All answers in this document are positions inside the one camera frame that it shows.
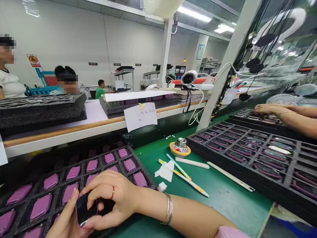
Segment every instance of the pink sleeve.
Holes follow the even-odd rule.
[[[249,236],[230,226],[221,226],[215,238],[249,238]]]

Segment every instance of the worker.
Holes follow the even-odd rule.
[[[248,237],[237,230],[230,220],[205,204],[175,195],[170,195],[170,200],[169,195],[150,188],[137,187],[122,174],[112,170],[106,170],[97,175],[83,188],[81,195],[88,192],[90,192],[88,209],[92,207],[96,199],[104,198],[116,202],[112,211],[104,216],[91,217],[81,228],[75,211],[79,191],[74,189],[72,198],[46,238],[86,238],[94,230],[104,230],[120,225],[134,213],[164,222],[185,237]],[[99,203],[98,210],[103,209],[103,203]]]
[[[69,67],[57,66],[54,70],[57,78],[57,90],[50,91],[50,95],[79,94],[78,77],[75,71]]]
[[[317,107],[287,104],[259,104],[254,113],[277,116],[286,126],[313,139],[317,139]]]
[[[101,97],[101,95],[105,94],[106,92],[104,91],[104,88],[106,87],[105,86],[105,81],[100,79],[98,81],[98,85],[99,85],[99,88],[97,88],[97,91],[96,91],[96,99],[99,99]]]
[[[26,88],[6,68],[6,64],[14,64],[14,47],[15,41],[9,35],[0,34],[0,99],[25,97]]]

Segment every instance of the red ring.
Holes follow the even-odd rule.
[[[115,187],[113,186],[113,191],[112,191],[112,196],[111,196],[111,200],[113,199],[113,194],[115,193]]]

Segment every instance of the green shirt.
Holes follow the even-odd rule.
[[[105,94],[106,92],[102,88],[98,88],[96,91],[96,99],[99,99],[102,94]]]

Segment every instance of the black hair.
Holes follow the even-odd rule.
[[[105,81],[104,80],[102,80],[102,79],[100,79],[99,81],[98,81],[98,85],[100,86],[102,83],[104,83]]]
[[[75,71],[69,67],[65,66],[65,68],[61,65],[57,66],[54,70],[56,77],[60,81],[77,81],[77,75]]]
[[[16,42],[8,34],[0,34],[0,46],[7,46],[9,48],[13,48],[16,46]]]

